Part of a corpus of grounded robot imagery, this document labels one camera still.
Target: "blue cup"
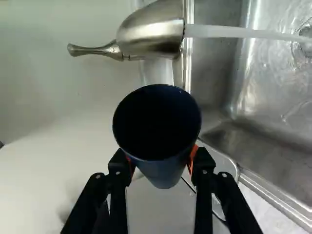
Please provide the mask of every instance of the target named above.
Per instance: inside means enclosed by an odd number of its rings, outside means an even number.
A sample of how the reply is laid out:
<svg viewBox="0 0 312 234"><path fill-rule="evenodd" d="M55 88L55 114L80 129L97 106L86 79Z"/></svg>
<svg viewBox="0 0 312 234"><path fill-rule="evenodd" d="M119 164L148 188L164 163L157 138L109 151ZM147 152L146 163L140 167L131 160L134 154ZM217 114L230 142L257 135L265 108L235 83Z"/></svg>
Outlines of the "blue cup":
<svg viewBox="0 0 312 234"><path fill-rule="evenodd" d="M169 189L180 180L200 127L201 114L194 98L165 84L131 92L113 118L119 147L160 189Z"/></svg>

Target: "sink basin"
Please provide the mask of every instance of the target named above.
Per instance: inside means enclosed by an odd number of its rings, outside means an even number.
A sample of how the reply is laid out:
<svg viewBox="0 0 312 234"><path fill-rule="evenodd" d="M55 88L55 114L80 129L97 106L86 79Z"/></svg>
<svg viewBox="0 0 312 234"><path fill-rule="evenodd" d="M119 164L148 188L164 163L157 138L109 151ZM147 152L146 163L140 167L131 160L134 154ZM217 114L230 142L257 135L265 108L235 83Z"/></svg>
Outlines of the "sink basin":
<svg viewBox="0 0 312 234"><path fill-rule="evenodd" d="M312 25L311 0L186 0L184 6L187 23L294 34ZM241 182L312 232L312 61L303 47L185 39L180 60L144 61L141 73L147 83L190 92L202 110L199 138L239 165Z"/></svg>

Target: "running water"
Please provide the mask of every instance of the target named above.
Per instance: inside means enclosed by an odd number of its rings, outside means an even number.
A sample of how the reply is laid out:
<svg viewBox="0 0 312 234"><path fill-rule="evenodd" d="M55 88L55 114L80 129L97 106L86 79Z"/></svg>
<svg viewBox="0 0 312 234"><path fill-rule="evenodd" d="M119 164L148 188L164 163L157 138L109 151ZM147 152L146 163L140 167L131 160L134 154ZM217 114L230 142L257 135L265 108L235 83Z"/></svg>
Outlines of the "running water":
<svg viewBox="0 0 312 234"><path fill-rule="evenodd" d="M186 38L263 38L284 41L312 43L312 38L279 33L269 30L254 30L240 27L186 24Z"/></svg>

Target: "faucet handle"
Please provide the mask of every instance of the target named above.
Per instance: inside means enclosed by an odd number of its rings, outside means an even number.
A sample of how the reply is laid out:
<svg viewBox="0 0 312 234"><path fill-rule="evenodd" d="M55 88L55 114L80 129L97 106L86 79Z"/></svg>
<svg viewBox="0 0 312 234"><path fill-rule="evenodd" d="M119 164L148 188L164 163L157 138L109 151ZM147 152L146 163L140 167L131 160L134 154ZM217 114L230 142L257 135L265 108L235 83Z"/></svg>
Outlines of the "faucet handle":
<svg viewBox="0 0 312 234"><path fill-rule="evenodd" d="M112 40L110 43L100 47L82 47L69 43L67 50L73 57L81 55L103 55L118 61L124 60L124 55L117 45L116 40Z"/></svg>

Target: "stainless steel faucet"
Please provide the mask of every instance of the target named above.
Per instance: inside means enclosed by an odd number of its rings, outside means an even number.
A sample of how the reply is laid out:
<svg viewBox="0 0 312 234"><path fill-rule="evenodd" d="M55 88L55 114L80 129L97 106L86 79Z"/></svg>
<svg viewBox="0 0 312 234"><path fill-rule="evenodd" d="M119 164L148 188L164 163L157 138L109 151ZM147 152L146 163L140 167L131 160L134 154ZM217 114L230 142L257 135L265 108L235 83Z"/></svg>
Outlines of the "stainless steel faucet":
<svg viewBox="0 0 312 234"><path fill-rule="evenodd" d="M118 61L175 59L184 37L182 4L182 0L158 0L128 16L110 43L94 48L68 44L68 52L73 57L93 54Z"/></svg>

